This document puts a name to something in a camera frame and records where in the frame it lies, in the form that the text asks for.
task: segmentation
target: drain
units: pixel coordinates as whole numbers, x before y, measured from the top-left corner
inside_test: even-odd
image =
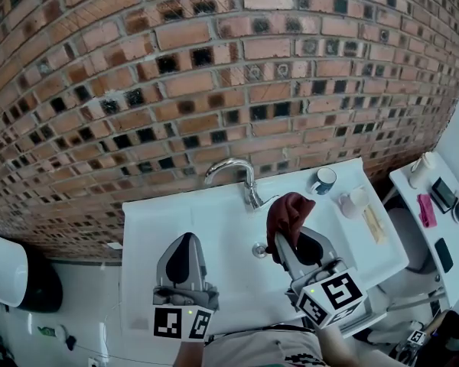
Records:
[[[257,258],[267,257],[267,252],[265,251],[266,248],[267,245],[265,243],[257,242],[252,247],[252,253]]]

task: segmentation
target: power outlet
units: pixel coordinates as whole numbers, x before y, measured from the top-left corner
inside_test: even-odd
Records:
[[[100,367],[100,363],[95,359],[89,358],[89,367]]]

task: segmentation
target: brown towel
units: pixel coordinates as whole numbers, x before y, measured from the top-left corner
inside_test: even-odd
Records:
[[[291,244],[296,246],[299,230],[316,204],[299,193],[291,192],[276,200],[267,214],[267,252],[272,254],[278,264],[277,248],[275,247],[275,232],[279,231]]]

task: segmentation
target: brick wall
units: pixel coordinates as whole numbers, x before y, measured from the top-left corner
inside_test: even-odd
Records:
[[[122,202],[230,155],[383,178],[458,97],[459,0],[0,0],[0,235],[115,258]]]

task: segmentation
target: floor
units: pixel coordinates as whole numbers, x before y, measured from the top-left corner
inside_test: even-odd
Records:
[[[87,366],[95,358],[105,366],[171,365],[177,344],[146,338],[129,337],[122,332],[120,317],[121,267],[105,265],[72,265],[56,263],[54,267],[63,284],[63,306],[58,313],[28,313],[18,309],[5,312],[0,305],[0,336],[11,350],[19,367]],[[376,290],[375,298],[387,298]],[[389,314],[379,328],[405,320],[431,319],[428,305]],[[43,336],[37,327],[63,325],[76,337],[69,351],[64,343]]]

